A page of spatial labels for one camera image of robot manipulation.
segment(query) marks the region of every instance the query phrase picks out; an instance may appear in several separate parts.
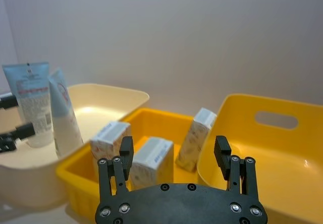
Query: basket handle hole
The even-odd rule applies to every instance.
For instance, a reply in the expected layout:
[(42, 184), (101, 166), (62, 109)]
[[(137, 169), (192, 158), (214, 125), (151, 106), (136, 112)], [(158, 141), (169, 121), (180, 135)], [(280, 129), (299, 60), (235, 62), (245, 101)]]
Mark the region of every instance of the basket handle hole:
[(288, 130), (295, 129), (298, 126), (298, 120), (295, 117), (267, 111), (258, 111), (255, 119), (259, 124)]

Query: white tube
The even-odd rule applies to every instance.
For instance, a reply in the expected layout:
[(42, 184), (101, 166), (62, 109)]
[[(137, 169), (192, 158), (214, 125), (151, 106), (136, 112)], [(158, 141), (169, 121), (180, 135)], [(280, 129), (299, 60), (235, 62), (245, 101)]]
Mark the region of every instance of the white tube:
[(83, 140), (62, 71), (56, 70), (48, 79), (56, 153), (63, 157), (82, 146)]
[(28, 139), (31, 147), (42, 147), (53, 141), (48, 90), (49, 64), (3, 65), (11, 92), (18, 101), (22, 122), (32, 122), (36, 135)]

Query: small box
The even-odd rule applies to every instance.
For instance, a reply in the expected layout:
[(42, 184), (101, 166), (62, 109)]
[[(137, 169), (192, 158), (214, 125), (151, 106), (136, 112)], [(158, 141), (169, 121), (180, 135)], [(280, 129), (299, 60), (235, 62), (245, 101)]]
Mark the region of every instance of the small box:
[(131, 127), (125, 122), (109, 122), (103, 127), (90, 141), (93, 155), (93, 167), (96, 178), (98, 179), (97, 161), (100, 158), (112, 159), (119, 155), (122, 138), (131, 136)]
[(201, 108), (191, 124), (185, 140), (175, 163), (187, 171), (192, 172), (196, 168), (196, 163), (202, 146), (212, 128), (216, 114)]
[(150, 137), (134, 155), (130, 179), (134, 189), (141, 189), (174, 179), (174, 145), (172, 141)]

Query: white table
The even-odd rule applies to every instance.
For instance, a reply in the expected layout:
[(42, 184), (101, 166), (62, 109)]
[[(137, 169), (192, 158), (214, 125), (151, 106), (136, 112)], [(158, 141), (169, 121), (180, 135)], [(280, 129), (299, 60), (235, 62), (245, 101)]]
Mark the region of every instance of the white table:
[(78, 216), (68, 204), (64, 203), (44, 211), (31, 211), (7, 204), (0, 199), (1, 224), (93, 224)]

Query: white wall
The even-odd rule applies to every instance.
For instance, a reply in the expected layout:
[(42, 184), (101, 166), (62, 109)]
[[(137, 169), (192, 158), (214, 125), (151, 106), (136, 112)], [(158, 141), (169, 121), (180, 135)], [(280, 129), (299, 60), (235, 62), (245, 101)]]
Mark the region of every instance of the white wall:
[[(11, 34), (4, 0), (0, 0), (0, 65), (16, 64), (17, 55)], [(5, 75), (0, 68), (0, 94), (9, 91)]]
[(69, 84), (217, 110), (243, 92), (323, 104), (323, 0), (5, 0), (18, 61)]

